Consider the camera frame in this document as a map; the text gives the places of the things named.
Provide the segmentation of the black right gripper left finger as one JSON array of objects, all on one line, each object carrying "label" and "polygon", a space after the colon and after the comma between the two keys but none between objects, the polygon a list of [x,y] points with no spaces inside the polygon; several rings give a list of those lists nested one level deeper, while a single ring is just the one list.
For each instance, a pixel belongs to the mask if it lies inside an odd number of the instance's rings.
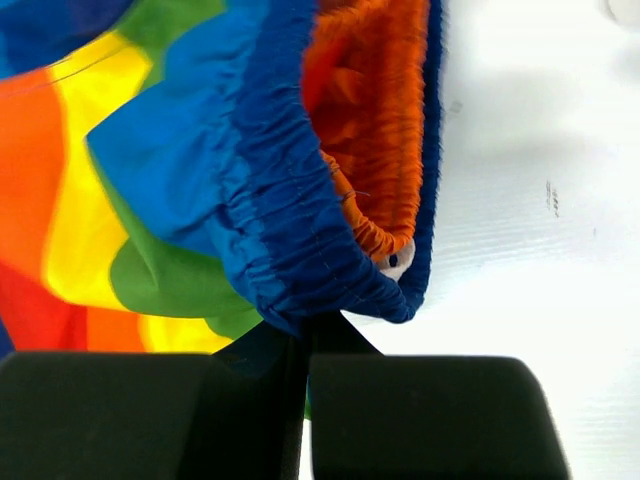
[{"label": "black right gripper left finger", "polygon": [[306,356],[260,324],[214,354],[14,353],[5,479],[293,479]]}]

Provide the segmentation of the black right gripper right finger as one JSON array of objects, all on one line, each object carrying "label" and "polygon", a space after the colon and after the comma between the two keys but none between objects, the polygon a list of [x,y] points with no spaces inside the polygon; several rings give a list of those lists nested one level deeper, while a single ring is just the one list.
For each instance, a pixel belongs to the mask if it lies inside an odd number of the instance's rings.
[{"label": "black right gripper right finger", "polygon": [[504,356],[387,356],[343,315],[308,327],[318,479],[565,479],[539,381]]}]

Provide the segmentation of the rainbow striped shorts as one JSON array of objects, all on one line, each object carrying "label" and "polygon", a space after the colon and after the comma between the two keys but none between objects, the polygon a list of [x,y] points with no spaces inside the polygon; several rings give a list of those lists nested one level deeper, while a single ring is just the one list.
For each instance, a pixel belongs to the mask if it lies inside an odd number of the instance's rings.
[{"label": "rainbow striped shorts", "polygon": [[438,1],[5,1],[1,351],[403,323],[430,275]]}]

